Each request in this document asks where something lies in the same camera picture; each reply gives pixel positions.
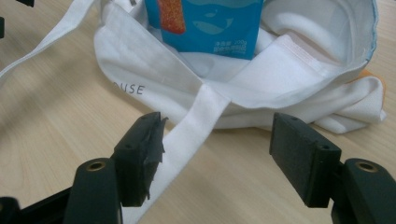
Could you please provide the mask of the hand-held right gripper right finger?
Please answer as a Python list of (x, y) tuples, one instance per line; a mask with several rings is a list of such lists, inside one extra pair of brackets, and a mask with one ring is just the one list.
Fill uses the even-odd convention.
[(339, 147), (302, 120), (275, 113), (269, 153), (306, 206), (328, 206)]

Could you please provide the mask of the white tote bag colourful patches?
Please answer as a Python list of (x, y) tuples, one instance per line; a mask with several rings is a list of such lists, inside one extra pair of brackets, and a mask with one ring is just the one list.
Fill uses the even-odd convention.
[(376, 47), (375, 0), (264, 0), (252, 58), (185, 52), (167, 42), (160, 14), (145, 0), (73, 0), (39, 43), (44, 50), (99, 10), (97, 62), (121, 88), (174, 123), (152, 188), (158, 197), (215, 129), (269, 128), (276, 112), (347, 133), (382, 121), (385, 87), (363, 69)]

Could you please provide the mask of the blue food box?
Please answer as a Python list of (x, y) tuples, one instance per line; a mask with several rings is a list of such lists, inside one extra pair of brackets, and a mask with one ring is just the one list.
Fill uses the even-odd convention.
[(145, 0), (149, 24), (179, 52), (250, 60), (264, 0)]

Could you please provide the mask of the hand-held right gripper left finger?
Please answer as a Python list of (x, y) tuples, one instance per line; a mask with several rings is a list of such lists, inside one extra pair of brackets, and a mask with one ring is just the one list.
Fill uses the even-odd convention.
[(167, 119), (160, 112), (140, 117), (114, 148), (120, 201), (124, 207), (140, 207), (150, 198), (149, 189), (163, 161), (163, 132)]

